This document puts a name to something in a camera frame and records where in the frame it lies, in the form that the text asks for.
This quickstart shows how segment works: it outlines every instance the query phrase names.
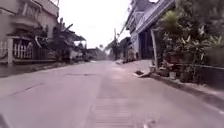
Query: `utility pole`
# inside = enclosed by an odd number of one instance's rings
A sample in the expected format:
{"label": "utility pole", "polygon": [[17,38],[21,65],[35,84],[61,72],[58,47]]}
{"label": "utility pole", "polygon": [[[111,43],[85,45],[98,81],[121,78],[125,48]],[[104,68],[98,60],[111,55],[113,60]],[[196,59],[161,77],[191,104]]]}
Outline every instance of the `utility pole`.
{"label": "utility pole", "polygon": [[118,59],[118,44],[117,44],[117,31],[116,28],[114,28],[114,42],[113,42],[113,52],[114,52],[114,56],[115,56],[115,60]]}

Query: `pole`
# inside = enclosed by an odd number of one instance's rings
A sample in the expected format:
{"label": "pole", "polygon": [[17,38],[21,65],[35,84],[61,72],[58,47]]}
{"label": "pole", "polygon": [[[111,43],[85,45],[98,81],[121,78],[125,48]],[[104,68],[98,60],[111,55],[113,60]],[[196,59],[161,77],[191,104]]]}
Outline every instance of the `pole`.
{"label": "pole", "polygon": [[155,29],[151,29],[153,51],[154,51],[154,60],[155,60],[156,72],[158,72],[159,71],[159,65],[158,65],[157,47],[156,47],[156,39],[155,39],[155,33],[154,32],[155,32]]}

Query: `balcony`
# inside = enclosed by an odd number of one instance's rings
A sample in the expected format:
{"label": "balcony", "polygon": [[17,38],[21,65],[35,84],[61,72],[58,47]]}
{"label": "balcony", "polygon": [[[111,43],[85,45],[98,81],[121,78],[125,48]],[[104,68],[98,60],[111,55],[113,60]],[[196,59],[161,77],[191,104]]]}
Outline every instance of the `balcony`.
{"label": "balcony", "polygon": [[40,23],[37,20],[25,17],[25,16],[12,16],[11,23],[15,25],[15,27],[28,27],[28,28],[39,28]]}

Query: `sidewalk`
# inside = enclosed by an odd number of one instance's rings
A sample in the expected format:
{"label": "sidewalk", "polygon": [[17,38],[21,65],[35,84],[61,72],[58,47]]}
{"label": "sidewalk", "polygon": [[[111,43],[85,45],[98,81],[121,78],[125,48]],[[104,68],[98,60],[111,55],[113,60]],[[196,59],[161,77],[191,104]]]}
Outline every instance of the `sidewalk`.
{"label": "sidewalk", "polygon": [[[134,73],[137,70],[146,72],[149,71],[149,64],[150,60],[142,60],[142,61],[136,61],[133,63],[128,63],[124,65],[120,65],[122,68],[126,69],[130,73]],[[185,91],[187,93],[190,93],[194,96],[199,97],[200,99],[212,104],[213,106],[216,106],[217,108],[220,108],[224,110],[224,90],[217,90],[213,89],[209,86],[204,85],[197,85],[193,83],[181,83],[179,80],[172,80],[167,77],[161,77],[157,75],[151,75],[151,78],[156,79],[158,81],[161,81],[168,86],[171,86],[173,88]]]}

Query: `street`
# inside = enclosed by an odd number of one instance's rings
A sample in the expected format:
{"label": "street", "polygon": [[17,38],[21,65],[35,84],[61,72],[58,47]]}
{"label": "street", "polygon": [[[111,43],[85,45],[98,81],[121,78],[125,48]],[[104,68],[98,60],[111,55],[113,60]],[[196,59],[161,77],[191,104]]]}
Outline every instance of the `street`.
{"label": "street", "polygon": [[1,78],[0,114],[9,128],[224,127],[223,112],[132,71],[102,61]]}

